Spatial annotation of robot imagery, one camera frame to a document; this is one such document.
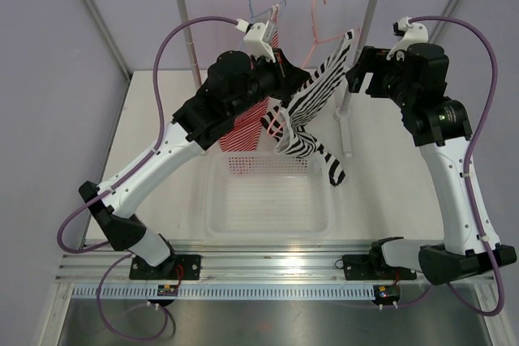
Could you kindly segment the black white striped tank top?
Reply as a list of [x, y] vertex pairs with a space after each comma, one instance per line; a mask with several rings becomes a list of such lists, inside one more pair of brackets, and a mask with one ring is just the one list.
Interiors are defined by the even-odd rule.
[[324, 162], [329, 183], [340, 186], [346, 174], [341, 162], [324, 144], [307, 131], [336, 89], [345, 80], [345, 61], [357, 31], [350, 29], [340, 36], [335, 50], [315, 69], [310, 78], [288, 101], [274, 105], [260, 120], [267, 135], [277, 141], [279, 155], [307, 158], [317, 156]]

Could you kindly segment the pink wire hanger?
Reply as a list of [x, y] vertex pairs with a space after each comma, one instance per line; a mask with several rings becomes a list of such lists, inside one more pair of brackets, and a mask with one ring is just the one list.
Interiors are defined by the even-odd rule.
[[[311, 3], [311, 29], [312, 29], [312, 47], [310, 51], [308, 52], [307, 57], [305, 58], [305, 61], [302, 64], [302, 67], [305, 67], [309, 60], [311, 59], [311, 56], [315, 50], [315, 48], [318, 45], [325, 44], [327, 42], [336, 41], [343, 37], [342, 34], [331, 36], [326, 39], [320, 39], [319, 37], [319, 26], [317, 22], [317, 10], [316, 10], [316, 3], [318, 0], [312, 0]], [[327, 4], [327, 0], [322, 0], [322, 3], [324, 5]], [[269, 11], [269, 20], [273, 23], [278, 23], [279, 18], [281, 17], [281, 12], [284, 10], [286, 6], [286, 1], [282, 1], [281, 3], [277, 3], [273, 6], [271, 6], [271, 9]], [[270, 134], [270, 130], [272, 129], [272, 123], [270, 119], [268, 119], [267, 112], [264, 112], [262, 126], [266, 130], [267, 135], [271, 137], [276, 137], [279, 133], [281, 133], [282, 124], [280, 124], [278, 127], [274, 128], [274, 133]]]

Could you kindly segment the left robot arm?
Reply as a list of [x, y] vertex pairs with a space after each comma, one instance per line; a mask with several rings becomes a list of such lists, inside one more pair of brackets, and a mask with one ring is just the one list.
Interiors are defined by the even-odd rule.
[[144, 260], [155, 278], [164, 280], [174, 273], [174, 249], [138, 219], [137, 208], [175, 170], [227, 135], [237, 117], [268, 97], [292, 96], [310, 78], [281, 49], [273, 53], [273, 61], [237, 50], [221, 54], [196, 94], [164, 126], [157, 144], [111, 179], [79, 188], [112, 248]]

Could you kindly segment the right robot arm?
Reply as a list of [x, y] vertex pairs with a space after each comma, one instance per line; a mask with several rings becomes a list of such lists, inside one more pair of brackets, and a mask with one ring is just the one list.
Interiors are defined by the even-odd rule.
[[442, 285], [517, 261], [515, 248], [501, 243], [489, 221], [475, 172], [465, 171], [472, 162], [466, 156], [472, 129], [464, 105], [445, 95], [448, 66], [444, 49], [430, 43], [415, 43], [395, 54], [366, 46], [346, 73], [350, 92], [359, 92], [370, 74], [367, 95], [389, 99], [400, 109], [403, 126], [431, 175], [444, 230], [437, 244], [403, 237], [374, 242], [379, 251], [367, 265], [375, 277], [386, 278], [400, 267]]

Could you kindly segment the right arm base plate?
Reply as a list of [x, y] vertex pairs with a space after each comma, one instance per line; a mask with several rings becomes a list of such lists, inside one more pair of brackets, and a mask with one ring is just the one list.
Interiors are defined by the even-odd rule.
[[401, 280], [405, 270], [390, 267], [382, 259], [369, 254], [344, 254], [333, 266], [344, 272], [346, 280]]

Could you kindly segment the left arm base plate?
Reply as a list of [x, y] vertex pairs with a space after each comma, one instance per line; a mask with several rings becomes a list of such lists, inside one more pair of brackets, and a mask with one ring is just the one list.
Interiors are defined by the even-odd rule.
[[164, 263], [153, 267], [141, 257], [131, 260], [131, 280], [198, 280], [201, 256], [197, 254], [175, 254]]

